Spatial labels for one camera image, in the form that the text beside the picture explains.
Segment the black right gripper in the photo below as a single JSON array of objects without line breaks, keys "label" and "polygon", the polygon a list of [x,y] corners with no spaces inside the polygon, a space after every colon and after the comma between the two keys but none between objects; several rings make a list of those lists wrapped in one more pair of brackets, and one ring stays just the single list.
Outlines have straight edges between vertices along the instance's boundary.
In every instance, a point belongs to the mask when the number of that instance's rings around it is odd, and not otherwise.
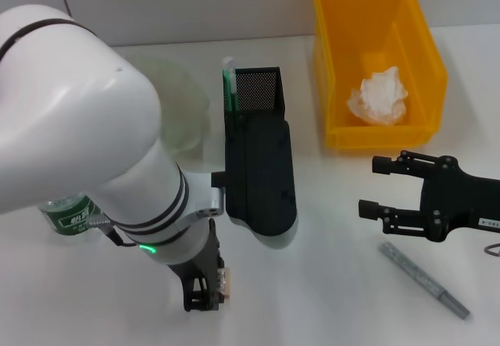
[{"label": "black right gripper", "polygon": [[380,219],[384,234],[442,242],[459,228],[499,232],[499,181],[465,173],[452,156],[435,157],[407,150],[394,160],[376,155],[372,171],[423,178],[420,210],[359,200],[359,216]]}]

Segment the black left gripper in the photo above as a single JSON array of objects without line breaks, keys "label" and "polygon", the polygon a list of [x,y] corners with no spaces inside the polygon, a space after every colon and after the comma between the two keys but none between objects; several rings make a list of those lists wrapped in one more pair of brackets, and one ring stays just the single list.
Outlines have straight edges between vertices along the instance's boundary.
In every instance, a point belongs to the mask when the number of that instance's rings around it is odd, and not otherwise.
[{"label": "black left gripper", "polygon": [[168,267],[183,287],[184,310],[216,311],[229,298],[229,270],[224,268],[214,218],[208,221],[206,241],[194,257]]}]

